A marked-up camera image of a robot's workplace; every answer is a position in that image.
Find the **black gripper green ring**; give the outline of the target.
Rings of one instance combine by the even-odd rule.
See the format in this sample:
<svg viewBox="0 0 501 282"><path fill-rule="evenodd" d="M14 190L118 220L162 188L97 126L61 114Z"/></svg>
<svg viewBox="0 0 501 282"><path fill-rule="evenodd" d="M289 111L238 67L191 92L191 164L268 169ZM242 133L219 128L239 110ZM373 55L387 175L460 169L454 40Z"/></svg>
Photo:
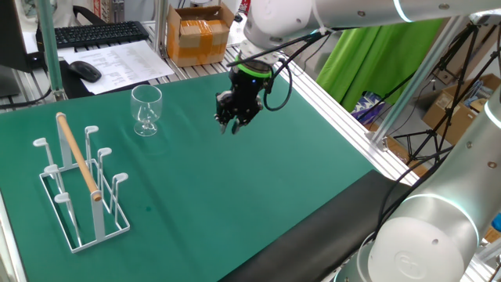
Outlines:
<svg viewBox="0 0 501 282"><path fill-rule="evenodd" d="M264 89L271 76L272 67L260 60L240 63L230 68L230 90L216 94L214 119L220 124L221 134L225 133L233 118L236 119L232 125L232 134L237 134L241 125L248 125L263 109L258 93Z"/></svg>

